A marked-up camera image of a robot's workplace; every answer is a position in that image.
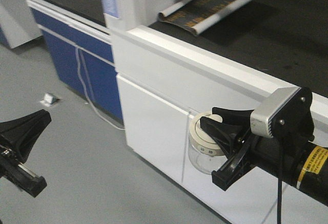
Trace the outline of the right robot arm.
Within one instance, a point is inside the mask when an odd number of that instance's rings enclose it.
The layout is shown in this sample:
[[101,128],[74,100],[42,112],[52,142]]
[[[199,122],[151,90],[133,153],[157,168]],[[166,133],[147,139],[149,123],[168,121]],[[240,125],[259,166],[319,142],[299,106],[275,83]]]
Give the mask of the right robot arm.
[[227,157],[227,161],[211,173],[216,186],[225,191],[253,168],[259,167],[327,205],[326,161],[318,173],[306,171],[303,178],[299,178],[307,159],[317,148],[316,144],[301,135],[292,135],[283,144],[283,155],[280,156],[280,143],[276,138],[266,138],[251,132],[250,110],[233,111],[215,107],[213,112],[222,120],[216,121],[207,115],[201,116],[199,122],[200,128]]

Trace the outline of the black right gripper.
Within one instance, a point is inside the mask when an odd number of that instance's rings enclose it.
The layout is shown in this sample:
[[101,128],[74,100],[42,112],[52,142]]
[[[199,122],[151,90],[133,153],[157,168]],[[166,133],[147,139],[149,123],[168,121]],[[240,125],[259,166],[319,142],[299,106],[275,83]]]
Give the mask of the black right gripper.
[[235,151],[236,137],[242,127],[250,126],[250,116],[254,110],[229,110],[219,107],[212,108],[212,114],[222,117],[222,123],[202,116],[200,128],[218,144],[224,155],[231,155],[217,170],[211,173],[212,183],[223,191],[253,169],[250,159],[252,143],[259,138],[247,129],[242,137],[241,147]]

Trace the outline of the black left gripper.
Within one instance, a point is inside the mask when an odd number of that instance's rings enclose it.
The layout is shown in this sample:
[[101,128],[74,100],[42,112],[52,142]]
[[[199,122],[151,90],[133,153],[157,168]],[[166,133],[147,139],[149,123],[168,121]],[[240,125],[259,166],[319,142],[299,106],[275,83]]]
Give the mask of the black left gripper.
[[1,177],[32,197],[38,196],[47,182],[43,176],[27,168],[25,162],[36,140],[50,122],[51,115],[44,109],[1,122]]

